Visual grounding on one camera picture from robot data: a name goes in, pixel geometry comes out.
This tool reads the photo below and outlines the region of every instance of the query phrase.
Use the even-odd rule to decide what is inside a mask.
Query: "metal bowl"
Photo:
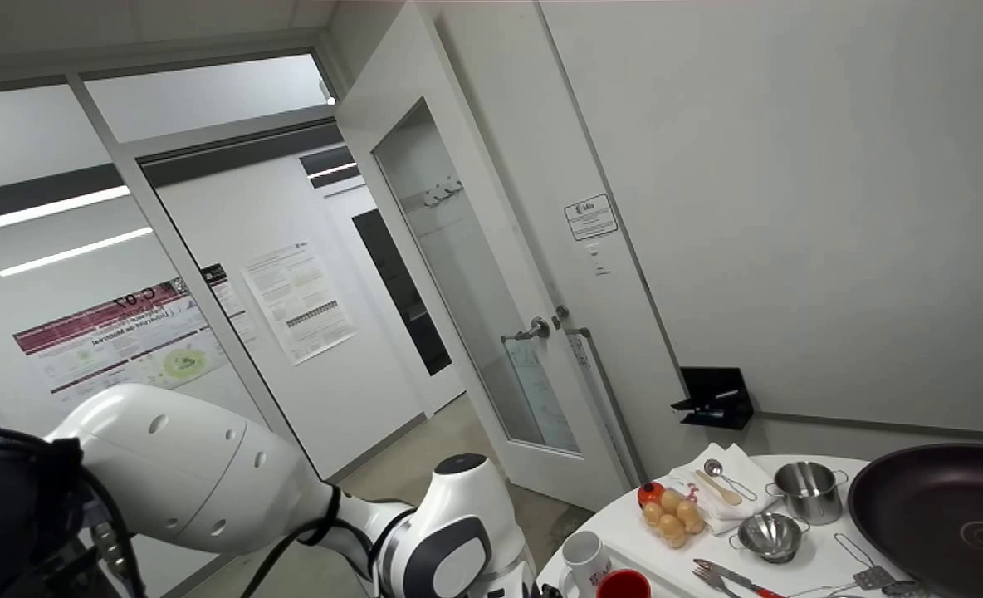
[[[760,514],[743,519],[743,527],[738,530],[738,538],[757,560],[782,564],[797,554],[802,527],[788,514],[760,512]]]

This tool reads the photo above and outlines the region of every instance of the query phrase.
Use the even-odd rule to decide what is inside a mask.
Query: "black pan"
[[[940,596],[983,598],[983,446],[924,446],[850,487],[861,535]]]

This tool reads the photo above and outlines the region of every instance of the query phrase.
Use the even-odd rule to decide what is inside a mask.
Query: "table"
[[[772,474],[788,461],[822,461],[822,466],[848,474],[840,483],[840,499],[848,499],[854,474],[865,469],[865,461],[858,461],[858,460],[833,460],[833,456],[757,456],[754,461]],[[662,598],[662,596],[672,596],[672,598],[676,596],[718,596],[714,590],[708,590],[703,582],[698,582],[691,575],[693,560],[710,560],[710,561],[733,570],[733,571],[742,571],[742,575],[754,579],[757,585],[774,590],[782,596],[802,596],[802,598],[831,596],[831,590],[854,582],[854,575],[867,570],[833,535],[848,535],[858,550],[865,550],[865,554],[869,554],[878,564],[884,564],[894,579],[905,579],[902,570],[894,570],[878,550],[869,550],[865,541],[865,535],[854,530],[850,514],[836,519],[833,527],[814,527],[810,531],[805,531],[802,553],[790,564],[766,564],[757,554],[747,554],[738,545],[733,531],[732,535],[703,531],[703,535],[691,538],[686,550],[668,550],[646,527],[635,492],[626,492],[620,499],[606,504],[583,530],[594,531],[609,545],[616,570],[646,571],[654,585],[654,598]],[[577,596],[567,585],[567,570],[566,570],[562,550],[552,554],[552,561],[545,564],[540,582],[559,585],[559,590],[566,590],[566,596]]]

